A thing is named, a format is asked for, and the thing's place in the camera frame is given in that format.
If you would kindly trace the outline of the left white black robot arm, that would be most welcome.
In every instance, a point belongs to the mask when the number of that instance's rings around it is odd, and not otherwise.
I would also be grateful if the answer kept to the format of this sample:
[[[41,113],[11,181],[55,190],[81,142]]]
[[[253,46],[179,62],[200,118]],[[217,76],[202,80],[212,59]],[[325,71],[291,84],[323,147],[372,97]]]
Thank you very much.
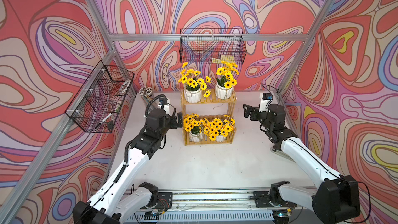
[[[123,224],[141,208],[156,206],[158,188],[151,183],[142,183],[128,197],[123,195],[133,184],[139,170],[161,148],[168,130],[182,126],[182,112],[169,115],[165,110],[158,108],[146,114],[144,127],[127,143],[123,161],[118,169],[87,202],[79,201],[73,208],[74,223]]]

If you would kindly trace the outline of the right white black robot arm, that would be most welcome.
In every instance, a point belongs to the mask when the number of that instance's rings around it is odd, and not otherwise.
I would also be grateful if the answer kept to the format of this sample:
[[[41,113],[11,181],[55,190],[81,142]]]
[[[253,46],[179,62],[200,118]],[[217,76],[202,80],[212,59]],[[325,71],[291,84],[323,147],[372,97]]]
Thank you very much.
[[[267,110],[243,105],[244,116],[258,121],[277,151],[289,156],[311,179],[315,190],[280,181],[271,185],[268,200],[280,206],[295,203],[313,211],[324,224],[335,224],[358,217],[360,200],[358,182],[328,166],[308,149],[301,139],[285,124],[284,107],[271,104]]]

